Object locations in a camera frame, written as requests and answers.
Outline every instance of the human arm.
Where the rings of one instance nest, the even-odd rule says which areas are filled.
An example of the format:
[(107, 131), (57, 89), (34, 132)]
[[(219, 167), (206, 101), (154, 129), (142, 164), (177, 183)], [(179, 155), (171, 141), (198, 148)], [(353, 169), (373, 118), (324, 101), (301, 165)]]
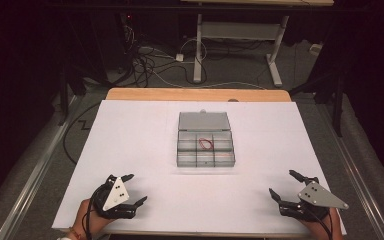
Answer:
[[(310, 230), (311, 235), (317, 240), (329, 240), (329, 236), (325, 229), (319, 222), (307, 222), (299, 220), (304, 226)], [(341, 231), (341, 220), (336, 208), (330, 208), (330, 217), (326, 216), (322, 222), (328, 227), (332, 232), (332, 240), (343, 240), (342, 231)]]
[[(66, 238), (71, 240), (85, 240), (87, 239), (83, 226), (86, 226), (86, 218), (84, 217), (88, 211), (89, 199), (83, 200), (77, 211), (76, 219), (70, 231), (66, 234)], [(102, 218), (94, 210), (93, 206), (90, 212), (89, 231), (92, 235), (99, 233), (105, 226), (113, 222), (114, 219)]]

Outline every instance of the gray floor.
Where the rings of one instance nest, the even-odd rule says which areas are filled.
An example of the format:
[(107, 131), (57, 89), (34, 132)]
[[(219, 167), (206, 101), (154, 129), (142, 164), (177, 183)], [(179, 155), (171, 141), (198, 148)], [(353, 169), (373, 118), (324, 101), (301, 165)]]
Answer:
[[(250, 44), (244, 43), (241, 46), (246, 47)], [(282, 46), (276, 61), (284, 82), (281, 89), (289, 90), (306, 81), (316, 61), (316, 57), (308, 53), (309, 47), (310, 44), (307, 42), (292, 47)], [(209, 46), (207, 58), (203, 61), (207, 74), (205, 84), (198, 86), (188, 84), (183, 68), (175, 67), (161, 72), (158, 76), (152, 76), (148, 87), (180, 85), (274, 89), (264, 60), (264, 55), (269, 53), (271, 48), (271, 43), (264, 42), (257, 49), (232, 51), (226, 56), (226, 49), (223, 47)], [(161, 57), (152, 59), (158, 64), (171, 61)], [(192, 64), (176, 65), (185, 67), (188, 79), (192, 79)], [(154, 71), (159, 72), (163, 69), (165, 68), (155, 68)], [(110, 71), (109, 76), (115, 79), (119, 74), (117, 71)], [(93, 81), (87, 80), (88, 91), (84, 97), (73, 97), (70, 108), (71, 120), (105, 98), (107, 90), (90, 83)], [(343, 106), (342, 138), (337, 138), (330, 127), (329, 104), (316, 105), (312, 94), (297, 94), (293, 96), (293, 101), (298, 104), (332, 192), (351, 206), (349, 210), (341, 212), (348, 233), (345, 239), (384, 239), (384, 169), (358, 120), (355, 119), (347, 98), (345, 97)], [(61, 232), (51, 229), (51, 225), (75, 166), (64, 152), (60, 138), (56, 138), (58, 133), (64, 132), (68, 126), (67, 124), (63, 127), (58, 126), (60, 120), (58, 108), (56, 101), (54, 117), (20, 158), (0, 190), (1, 229), (8, 216), (14, 218), (10, 213), (26, 183), (31, 183), (31, 176), (35, 173), (41, 173), (38, 176), (42, 177), (35, 178), (37, 191), (31, 192), (26, 198), (31, 201), (27, 201), (22, 208), (23, 211), (15, 214), (18, 224), (9, 225), (12, 231), (9, 231), (8, 238), (2, 239), (56, 239), (62, 236)], [(91, 109), (80, 120), (86, 120), (86, 126), (91, 126), (97, 109), (96, 107)], [(66, 138), (66, 147), (73, 159), (78, 159), (80, 156), (87, 136), (88, 130), (81, 130), (81, 123), (74, 123)], [(38, 165), (43, 163), (44, 159), (49, 159), (46, 167), (39, 168)], [(152, 239), (152, 237), (124, 236), (121, 239)]]

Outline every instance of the black cable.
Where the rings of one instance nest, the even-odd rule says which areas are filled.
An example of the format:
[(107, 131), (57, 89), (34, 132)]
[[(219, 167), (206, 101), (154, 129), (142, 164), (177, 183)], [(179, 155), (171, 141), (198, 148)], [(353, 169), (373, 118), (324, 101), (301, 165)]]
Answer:
[(331, 234), (333, 234), (333, 223), (332, 223), (332, 216), (330, 215), (330, 209), (329, 209), (328, 215), (329, 215), (329, 220), (330, 220), (330, 232), (331, 232)]
[(89, 110), (91, 110), (92, 108), (96, 107), (96, 106), (99, 106), (99, 104), (101, 104), (101, 102), (98, 102), (98, 103), (95, 103), (93, 104), (92, 106), (88, 107), (85, 111), (83, 111), (76, 119), (74, 119), (70, 125), (68, 126), (67, 130), (65, 131), (64, 133), (64, 136), (62, 138), (62, 146), (64, 148), (64, 152), (65, 154), (67, 155), (68, 159), (74, 164), (74, 165), (77, 165), (77, 162), (74, 161), (73, 157), (68, 153), (68, 150), (67, 150), (67, 146), (66, 146), (66, 138), (67, 138), (67, 135), (68, 135), (68, 132), (70, 131), (70, 129), (73, 127), (73, 125), (85, 114), (87, 113)]
[(298, 43), (295, 43), (295, 54), (294, 54), (294, 81), (292, 82), (291, 88), (294, 88), (295, 80), (296, 80), (296, 70), (297, 70), (297, 47)]
[(316, 216), (316, 214), (314, 214), (310, 209), (304, 208), (304, 211), (307, 211), (308, 213), (310, 213), (310, 215), (313, 216), (317, 220), (317, 222), (320, 223), (320, 225), (323, 227), (323, 229), (326, 231), (327, 236), (329, 237), (329, 240), (333, 240), (332, 239), (332, 231), (329, 230), (329, 228), (326, 226), (326, 224), (321, 219), (319, 219)]
[(140, 88), (140, 87), (141, 87), (140, 84), (143, 83), (143, 82), (146, 82), (146, 81), (147, 81), (146, 77), (145, 77), (144, 80), (141, 80), (142, 77), (143, 77), (144, 75), (146, 75), (146, 73), (145, 73), (145, 72), (139, 72), (139, 71), (137, 71), (137, 72), (140, 73), (140, 75), (139, 75), (139, 77), (136, 77), (136, 74), (134, 75), (134, 76), (135, 76), (135, 81), (134, 81), (133, 84), (135, 84), (136, 87)]
[(135, 71), (133, 71), (133, 78), (134, 78), (134, 81), (133, 83), (131, 83), (131, 85), (135, 84), (137, 87), (138, 85), (137, 85), (137, 78), (136, 78), (136, 67), (135, 67)]
[(114, 82), (110, 82), (110, 83), (117, 86), (117, 84), (126, 81), (130, 76), (132, 76), (132, 74), (133, 74), (133, 64), (130, 64), (129, 69), (127, 69), (125, 71), (123, 76), (119, 77), (117, 80), (115, 80)]
[(83, 225), (83, 230), (85, 231), (86, 233), (86, 239), (87, 240), (93, 240), (92, 239), (92, 234), (90, 233), (90, 213), (93, 212), (92, 210), (92, 206), (93, 206), (93, 202), (95, 200), (95, 197), (96, 197), (96, 194), (104, 187), (105, 185), (101, 185), (99, 186), (95, 192), (93, 192), (92, 196), (90, 197), (90, 200), (89, 200), (89, 205), (87, 206), (87, 211), (86, 211), (86, 227), (84, 226), (84, 222), (83, 222), (83, 219), (82, 219), (82, 225)]
[(218, 44), (218, 45), (222, 45), (227, 49), (227, 52), (222, 57), (213, 58), (213, 57), (210, 57), (211, 50), (222, 51), (223, 49), (211, 48), (211, 47), (209, 47), (209, 44), (206, 43), (205, 44), (207, 46), (207, 48), (206, 48), (207, 57), (206, 58), (208, 58), (210, 60), (215, 60), (215, 61), (223, 60), (223, 59), (227, 58), (231, 53), (236, 53), (236, 52), (241, 52), (241, 51), (246, 51), (246, 50), (255, 50), (255, 49), (259, 48), (261, 46), (261, 44), (264, 43), (264, 41), (262, 41), (262, 40), (254, 40), (251, 42), (251, 44), (249, 46), (242, 47), (242, 46), (238, 46), (238, 45), (248, 44), (248, 43), (246, 43), (246, 42), (227, 42), (227, 39), (223, 39), (222, 42), (216, 41), (213, 39), (209, 39), (209, 38), (205, 38), (205, 40), (212, 42), (212, 43), (215, 43), (215, 44)]
[(145, 63), (145, 61), (142, 58), (139, 58), (139, 61), (141, 62), (142, 67), (143, 67), (143, 72), (145, 73), (145, 86), (144, 86), (144, 88), (146, 88), (148, 86), (148, 70), (146, 69), (147, 64)]
[(166, 69), (163, 69), (163, 70), (157, 72), (157, 74), (160, 74), (160, 73), (162, 73), (162, 72), (164, 72), (164, 71), (166, 71), (166, 70), (168, 70), (170, 68), (175, 68), (175, 67), (182, 68), (184, 70), (184, 73), (185, 73), (185, 80), (186, 80), (186, 82), (191, 83), (191, 82), (189, 82), (189, 79), (188, 79), (188, 71), (183, 66), (171, 66), (171, 67), (168, 67)]
[(169, 62), (169, 63), (165, 63), (165, 64), (163, 64), (163, 65), (154, 66), (154, 68), (164, 67), (164, 66), (167, 66), (167, 65), (170, 65), (170, 64), (173, 64), (173, 63), (178, 63), (178, 61), (171, 61), (171, 62)]
[(270, 63), (270, 64), (269, 64), (263, 71), (261, 71), (261, 73), (258, 74), (258, 76), (256, 77), (256, 79), (257, 79), (257, 86), (260, 86), (260, 81), (258, 80), (258, 78), (259, 78), (261, 75), (263, 75), (265, 72), (267, 72), (267, 70), (270, 69), (270, 65), (271, 65), (271, 63)]
[(149, 69), (154, 69), (155, 68), (155, 61), (152, 58), (146, 57), (146, 56), (141, 56), (141, 58), (144, 58), (146, 60), (146, 65), (149, 66)]
[(169, 56), (158, 56), (158, 55), (151, 55), (151, 54), (147, 54), (146, 56), (151, 56), (151, 57), (155, 57), (155, 58), (165, 58), (167, 59)]
[(147, 56), (147, 55), (150, 55), (151, 53), (153, 53), (154, 51), (155, 51), (155, 48), (151, 47), (151, 51), (149, 53), (139, 53), (139, 54)]

